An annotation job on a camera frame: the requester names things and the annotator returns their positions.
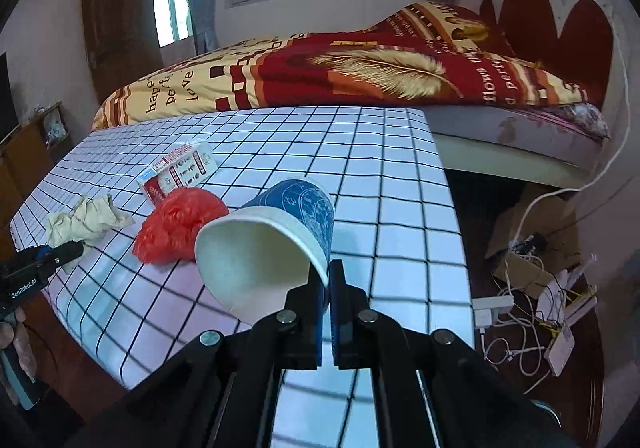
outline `red headboard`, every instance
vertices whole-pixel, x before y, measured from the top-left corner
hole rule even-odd
[[[483,0],[480,15],[495,21],[492,0]],[[568,82],[581,82],[604,98],[609,83],[613,32],[607,16],[593,0],[580,0],[567,17],[560,37],[549,0],[504,0],[498,24],[516,57],[542,61],[549,72]]]

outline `blue paper cup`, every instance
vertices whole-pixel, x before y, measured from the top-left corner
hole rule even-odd
[[[315,181],[286,179],[206,224],[195,244],[205,286],[232,315],[254,324],[283,308],[313,265],[328,287],[334,205]]]

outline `crumpled cloth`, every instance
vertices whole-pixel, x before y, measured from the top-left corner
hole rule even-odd
[[[82,197],[71,212],[47,216],[47,244],[56,248],[69,241],[82,242],[86,252],[87,246],[93,246],[108,230],[131,226],[134,222],[130,215],[113,206],[110,194],[96,199]]]
[[[29,334],[22,323],[24,322],[25,316],[24,311],[20,307],[15,310],[15,319],[16,323],[14,326],[8,322],[0,321],[0,351],[6,349],[11,345],[11,343],[13,343],[15,351],[18,354],[18,363],[20,364],[20,368],[33,380],[36,376],[38,366],[36,358],[33,356],[33,351],[31,351],[31,345],[29,344]],[[2,368],[0,368],[0,384],[4,386],[11,402],[17,405],[18,396],[6,380],[2,373]]]

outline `wooden floor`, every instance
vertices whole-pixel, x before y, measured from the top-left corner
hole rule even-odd
[[[495,218],[518,200],[524,185],[520,181],[458,171],[448,171],[447,177],[463,235],[472,295],[495,295],[497,287],[484,266],[484,252]],[[31,300],[25,306],[25,311],[27,322],[51,347],[60,369],[57,373],[51,355],[37,336],[31,334],[39,376],[51,384],[82,418],[91,419],[125,394],[125,390],[66,333],[44,297]],[[488,332],[488,342],[494,330]],[[562,375],[559,378],[547,378],[530,396],[550,404],[580,446],[590,448],[595,446],[600,425],[604,377],[600,331],[593,311],[572,330],[576,340],[575,350]],[[545,330],[540,333],[542,341],[548,341]],[[501,328],[500,334],[508,338],[512,348],[522,345],[520,328]],[[498,349],[495,356],[501,356]],[[529,370],[530,362],[528,360],[525,365]],[[535,381],[535,378],[521,375],[515,361],[501,365],[500,373],[522,391]]]

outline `window pane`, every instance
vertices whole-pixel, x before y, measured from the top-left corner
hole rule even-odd
[[[187,0],[175,0],[175,19],[178,24],[178,38],[189,36],[189,2]]]
[[[156,28],[160,46],[166,46],[174,41],[174,33],[171,31],[171,15],[169,13],[169,0],[154,0],[156,12]]]

